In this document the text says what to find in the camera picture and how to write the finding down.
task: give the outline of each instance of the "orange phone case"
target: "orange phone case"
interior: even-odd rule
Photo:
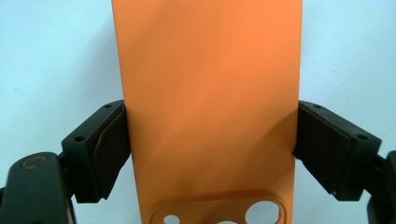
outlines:
[[[143,223],[291,223],[302,1],[113,0]]]

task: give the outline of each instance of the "white background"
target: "white background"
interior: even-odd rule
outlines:
[[[300,99],[396,149],[396,2],[304,1]],[[122,99],[110,1],[0,2],[0,186],[27,155],[61,141],[99,106]],[[76,204],[79,223],[140,223],[132,164],[107,201]],[[367,223],[364,193],[339,203],[298,161],[294,223]]]

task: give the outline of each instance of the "bolt hole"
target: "bolt hole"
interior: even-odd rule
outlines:
[[[272,224],[279,220],[279,213],[276,203],[262,201],[249,207],[245,219],[248,224]]]
[[[84,136],[79,136],[79,137],[75,138],[75,141],[76,141],[76,142],[82,142],[82,141],[84,141],[84,140],[85,140],[85,137],[84,137]]]
[[[361,140],[367,140],[367,139],[369,139],[366,135],[363,135],[363,134],[358,134],[358,135],[356,135],[356,136],[358,136],[358,138],[361,139]]]
[[[163,222],[165,224],[179,224],[180,219],[177,216],[174,215],[168,215],[163,219]]]

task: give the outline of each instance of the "orange plastic sheet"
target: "orange plastic sheet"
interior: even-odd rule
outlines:
[[[143,223],[291,223],[302,2],[113,0]]]

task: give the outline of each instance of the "orange panel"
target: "orange panel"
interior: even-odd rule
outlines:
[[[113,0],[143,223],[291,223],[302,2]]]

